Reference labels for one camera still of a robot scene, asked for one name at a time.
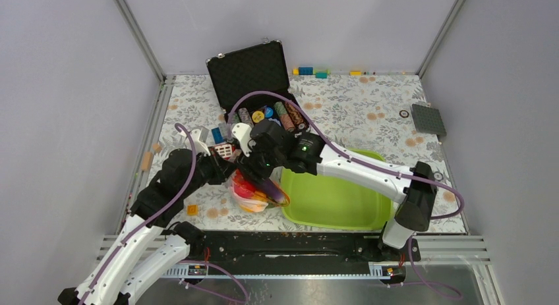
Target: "white wall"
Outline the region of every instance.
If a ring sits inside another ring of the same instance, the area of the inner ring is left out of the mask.
[[[455,0],[127,0],[163,70],[283,41],[287,66],[415,72]]]
[[[559,0],[467,0],[424,78],[506,304],[556,304]]]
[[[87,276],[157,88],[113,0],[0,0],[0,304]]]

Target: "gray lego baseplate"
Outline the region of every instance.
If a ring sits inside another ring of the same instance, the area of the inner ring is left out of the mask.
[[[419,104],[411,106],[411,117],[415,123],[415,130],[446,136],[446,129],[437,109]]]

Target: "blue poker chip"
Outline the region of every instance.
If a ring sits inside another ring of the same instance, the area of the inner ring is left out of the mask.
[[[272,115],[274,114],[274,110],[270,109],[269,107],[266,108],[266,110],[264,111],[264,116],[269,119],[270,117],[272,117]]]

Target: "stack of poker chips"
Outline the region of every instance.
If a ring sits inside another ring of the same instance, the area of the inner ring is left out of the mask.
[[[237,124],[240,123],[241,119],[239,118],[239,114],[235,113],[233,114],[233,124]]]
[[[307,124],[305,123],[305,119],[303,118],[303,116],[291,104],[289,103],[285,104],[285,110],[287,111],[287,114],[289,114],[289,117],[291,117],[293,124],[295,124],[295,126],[299,130],[305,129],[305,127],[307,127]]]
[[[287,113],[287,110],[285,109],[285,106],[283,106],[283,103],[276,102],[274,104],[274,109],[279,115],[279,121],[281,121],[281,124],[283,125],[285,130],[288,132],[293,132],[295,130],[295,125],[293,124],[291,117],[289,117],[289,113]]]
[[[254,127],[254,124],[252,123],[252,119],[250,119],[250,113],[249,110],[242,107],[239,109],[239,118],[241,119],[241,122],[249,125],[251,128]]]

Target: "green plastic tray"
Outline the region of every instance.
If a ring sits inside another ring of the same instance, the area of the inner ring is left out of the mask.
[[[376,152],[354,150],[384,161]],[[358,184],[333,177],[296,174],[284,169],[281,187],[291,198],[282,208],[298,224],[348,230],[377,230],[394,216],[392,201]]]

